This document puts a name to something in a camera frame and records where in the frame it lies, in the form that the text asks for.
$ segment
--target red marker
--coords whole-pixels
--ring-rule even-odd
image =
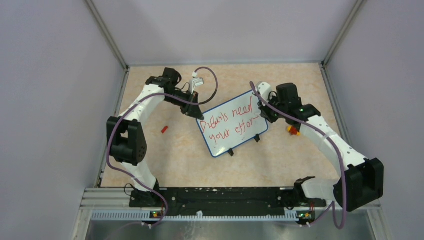
[[[162,134],[164,134],[165,133],[165,131],[168,129],[168,126],[165,126],[163,129],[162,129]]]

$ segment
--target whiteboard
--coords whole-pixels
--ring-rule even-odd
[[[268,130],[258,101],[250,90],[205,111],[203,121],[196,120],[212,157],[216,158]]]

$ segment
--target red and yellow object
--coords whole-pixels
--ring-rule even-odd
[[[295,136],[299,136],[301,134],[294,126],[288,126],[287,132],[289,132],[290,135],[295,135]]]

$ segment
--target perforated metal strip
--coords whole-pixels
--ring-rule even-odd
[[[164,221],[237,221],[237,222],[267,222],[284,221],[295,222],[297,218],[296,210],[286,210],[281,216],[203,216],[198,212],[196,216],[166,216]],[[157,218],[150,218],[149,210],[93,210],[91,220],[93,221],[158,221]]]

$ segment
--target beige table surface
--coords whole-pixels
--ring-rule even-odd
[[[179,71],[187,82],[200,65],[167,66]],[[333,109],[317,63],[208,65],[217,75],[215,98],[201,106],[202,112],[250,89],[249,81],[267,82],[274,88],[283,83],[297,85],[303,104],[313,104],[330,127],[339,132]],[[163,66],[132,67],[120,112],[141,93],[150,76],[161,76]],[[199,70],[205,84],[196,88],[199,101],[209,98],[215,81],[207,70]],[[168,126],[164,134],[161,130]],[[235,155],[213,158],[194,118],[180,113],[167,102],[159,104],[143,126],[147,141],[145,161],[161,187],[289,187],[299,179],[316,176],[338,179],[337,173],[320,151],[304,136],[290,136],[283,119],[269,124],[261,141],[251,140],[234,149]],[[111,163],[122,168],[111,157]],[[102,187],[123,187],[132,180],[106,167]]]

